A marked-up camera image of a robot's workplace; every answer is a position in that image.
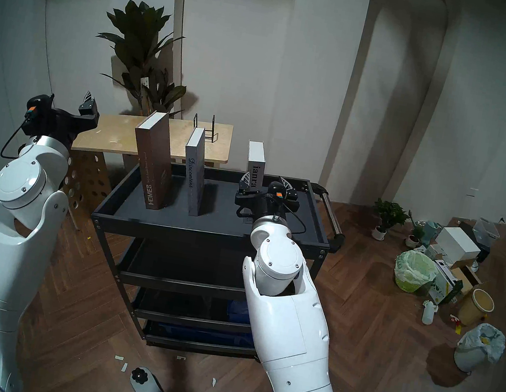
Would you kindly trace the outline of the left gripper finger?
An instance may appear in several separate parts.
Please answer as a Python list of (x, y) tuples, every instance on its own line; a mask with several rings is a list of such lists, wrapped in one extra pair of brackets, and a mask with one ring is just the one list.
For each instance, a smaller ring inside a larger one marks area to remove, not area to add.
[(83, 103), (79, 106), (79, 114), (81, 116), (96, 117), (98, 113), (97, 103), (90, 91), (86, 92)]

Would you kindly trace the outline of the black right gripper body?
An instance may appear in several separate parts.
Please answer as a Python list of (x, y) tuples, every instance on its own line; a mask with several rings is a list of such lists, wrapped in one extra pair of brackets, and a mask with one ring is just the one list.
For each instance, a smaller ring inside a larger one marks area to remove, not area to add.
[(238, 192), (235, 204), (238, 206), (237, 216), (240, 218), (268, 218), (275, 222), (286, 221), (286, 212), (296, 213), (300, 207), (298, 200), (283, 198), (282, 188), (268, 186), (267, 189), (250, 189), (247, 193)]

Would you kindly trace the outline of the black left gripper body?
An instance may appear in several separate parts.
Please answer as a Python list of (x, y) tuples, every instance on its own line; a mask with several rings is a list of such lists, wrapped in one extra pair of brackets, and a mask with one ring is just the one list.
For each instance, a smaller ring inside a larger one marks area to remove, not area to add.
[(54, 108), (52, 104), (29, 101), (25, 113), (25, 121), (21, 130), (28, 137), (47, 136), (59, 141), (66, 148), (72, 144), (80, 133), (97, 127), (99, 115), (72, 115), (62, 109)]

